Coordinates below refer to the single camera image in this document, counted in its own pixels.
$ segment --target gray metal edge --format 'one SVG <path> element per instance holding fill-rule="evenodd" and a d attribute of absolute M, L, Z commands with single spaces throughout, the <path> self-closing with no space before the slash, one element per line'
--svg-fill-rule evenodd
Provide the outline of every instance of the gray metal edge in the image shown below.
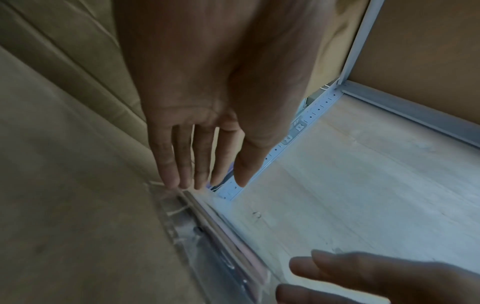
<path fill-rule="evenodd" d="M 360 27 L 358 28 L 358 32 L 351 46 L 348 57 L 346 58 L 343 70 L 338 78 L 339 85 L 349 78 L 350 72 L 354 68 L 355 62 L 357 61 L 357 58 L 364 47 L 365 41 L 367 41 L 370 30 L 372 29 L 372 26 L 374 25 L 383 4 L 384 0 L 370 1 L 368 8 L 365 11 L 365 15 L 361 21 Z"/>
<path fill-rule="evenodd" d="M 345 94 L 480 148 L 477 124 L 350 80 L 339 88 Z"/>
<path fill-rule="evenodd" d="M 261 169 L 252 177 L 252 182 L 258 177 L 262 171 L 268 167 L 301 133 L 309 126 L 313 124 L 322 114 L 324 114 L 340 96 L 342 95 L 340 89 L 338 89 L 337 81 L 334 81 L 330 87 L 323 88 L 325 92 L 312 102 L 311 105 L 306 107 L 304 111 L 296 117 L 290 127 L 290 132 L 285 139 L 275 146 L 268 156 L 265 158 L 265 162 Z M 232 176 L 229 178 L 215 193 L 226 200 L 233 200 L 243 190 L 235 182 L 235 178 Z"/>

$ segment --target plastic bag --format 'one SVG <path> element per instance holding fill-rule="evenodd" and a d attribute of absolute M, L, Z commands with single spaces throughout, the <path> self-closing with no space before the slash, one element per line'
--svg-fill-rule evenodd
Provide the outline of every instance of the plastic bag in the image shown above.
<path fill-rule="evenodd" d="M 192 194 L 155 183 L 148 188 L 159 220 L 209 303 L 276 303 L 280 280 L 212 208 L 212 201 L 221 200 L 215 193 Z"/>

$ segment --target hand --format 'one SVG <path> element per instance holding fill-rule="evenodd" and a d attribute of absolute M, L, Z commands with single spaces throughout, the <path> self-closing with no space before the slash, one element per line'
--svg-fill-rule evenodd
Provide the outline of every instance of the hand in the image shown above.
<path fill-rule="evenodd" d="M 288 133 L 333 1 L 115 0 L 123 56 L 148 140 L 168 187 L 219 184 L 245 138 L 234 176 L 245 186 Z"/>
<path fill-rule="evenodd" d="M 386 297 L 392 304 L 480 302 L 480 275 L 443 263 L 314 250 L 311 257 L 291 259 L 290 269 L 302 277 Z M 282 304 L 357 303 L 293 285 L 279 285 L 276 299 Z"/>

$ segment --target plastic wrapper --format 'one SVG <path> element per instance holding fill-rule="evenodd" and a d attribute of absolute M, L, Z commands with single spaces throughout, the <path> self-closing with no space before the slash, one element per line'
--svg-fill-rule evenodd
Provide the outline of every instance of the plastic wrapper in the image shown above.
<path fill-rule="evenodd" d="M 209 190 L 190 193 L 149 184 L 153 205 L 211 304 L 270 304 L 280 280 L 209 202 Z"/>

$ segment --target brown wall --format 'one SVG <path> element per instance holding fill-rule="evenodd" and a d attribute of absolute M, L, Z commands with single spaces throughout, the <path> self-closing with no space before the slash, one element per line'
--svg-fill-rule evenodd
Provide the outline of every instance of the brown wall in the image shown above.
<path fill-rule="evenodd" d="M 385 0 L 349 79 L 480 124 L 480 1 Z"/>

